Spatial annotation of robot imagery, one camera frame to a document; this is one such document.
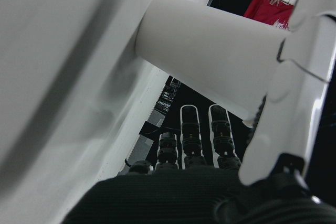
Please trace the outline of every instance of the white cylinder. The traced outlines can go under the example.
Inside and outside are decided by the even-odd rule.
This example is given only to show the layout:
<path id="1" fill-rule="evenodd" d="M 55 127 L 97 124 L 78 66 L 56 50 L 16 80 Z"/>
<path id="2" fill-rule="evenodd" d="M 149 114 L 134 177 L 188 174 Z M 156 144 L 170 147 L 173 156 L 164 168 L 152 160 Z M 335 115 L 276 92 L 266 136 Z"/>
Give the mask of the white cylinder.
<path id="1" fill-rule="evenodd" d="M 289 34 L 186 0 L 153 0 L 136 53 L 243 120 L 251 120 Z"/>

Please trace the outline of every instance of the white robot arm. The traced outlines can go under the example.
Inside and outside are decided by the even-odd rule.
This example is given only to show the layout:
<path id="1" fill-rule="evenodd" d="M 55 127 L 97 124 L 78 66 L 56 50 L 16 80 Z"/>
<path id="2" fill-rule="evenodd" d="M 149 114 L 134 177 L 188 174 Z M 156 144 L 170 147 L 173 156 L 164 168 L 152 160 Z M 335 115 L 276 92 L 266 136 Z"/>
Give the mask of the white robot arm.
<path id="1" fill-rule="evenodd" d="M 267 96 L 239 171 L 250 185 L 279 157 L 305 173 L 335 62 L 335 20 L 336 0 L 299 0 L 291 32 L 185 0 L 154 0 L 136 51 L 247 122 Z"/>

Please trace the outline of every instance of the robotic hand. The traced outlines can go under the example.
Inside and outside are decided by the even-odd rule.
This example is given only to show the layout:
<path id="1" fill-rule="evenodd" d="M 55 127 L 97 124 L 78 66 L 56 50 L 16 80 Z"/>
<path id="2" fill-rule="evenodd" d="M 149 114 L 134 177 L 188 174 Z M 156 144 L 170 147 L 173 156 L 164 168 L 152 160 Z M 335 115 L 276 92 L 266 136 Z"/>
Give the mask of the robotic hand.
<path id="1" fill-rule="evenodd" d="M 182 106 L 180 118 L 181 141 L 170 132 L 160 135 L 155 170 L 138 161 L 126 175 L 97 183 L 63 223 L 336 222 L 336 209 L 310 194 L 298 170 L 275 169 L 251 186 L 240 183 L 241 163 L 222 107 L 209 108 L 218 168 L 203 156 L 197 108 Z"/>

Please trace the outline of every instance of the red shirt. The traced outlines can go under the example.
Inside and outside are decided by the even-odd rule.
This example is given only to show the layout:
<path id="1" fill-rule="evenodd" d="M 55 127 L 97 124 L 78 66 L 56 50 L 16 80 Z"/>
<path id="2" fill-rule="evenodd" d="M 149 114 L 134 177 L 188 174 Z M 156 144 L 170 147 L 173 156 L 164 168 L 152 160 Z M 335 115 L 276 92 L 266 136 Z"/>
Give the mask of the red shirt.
<path id="1" fill-rule="evenodd" d="M 279 28 L 288 29 L 288 20 L 293 6 L 279 2 L 279 6 L 271 5 L 269 0 L 252 0 L 244 17 L 254 19 Z"/>

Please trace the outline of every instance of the cable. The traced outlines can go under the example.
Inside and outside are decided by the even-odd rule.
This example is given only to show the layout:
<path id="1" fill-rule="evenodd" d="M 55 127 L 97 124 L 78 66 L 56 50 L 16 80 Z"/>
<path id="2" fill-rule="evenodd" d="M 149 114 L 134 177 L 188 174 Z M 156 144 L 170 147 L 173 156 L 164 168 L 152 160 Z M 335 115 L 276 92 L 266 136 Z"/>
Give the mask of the cable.
<path id="1" fill-rule="evenodd" d="M 157 132 L 159 130 L 170 130 L 170 131 L 176 131 L 176 132 L 180 132 L 181 131 L 179 129 L 169 128 L 169 127 L 160 127 L 160 128 L 157 128 L 154 131 L 141 133 L 141 135 L 149 135 L 149 134 L 155 133 L 155 132 Z"/>
<path id="2" fill-rule="evenodd" d="M 128 167 L 131 167 L 131 166 L 132 166 L 132 165 L 130 165 L 130 163 L 128 163 L 127 158 L 125 158 L 125 164 L 126 164 Z"/>

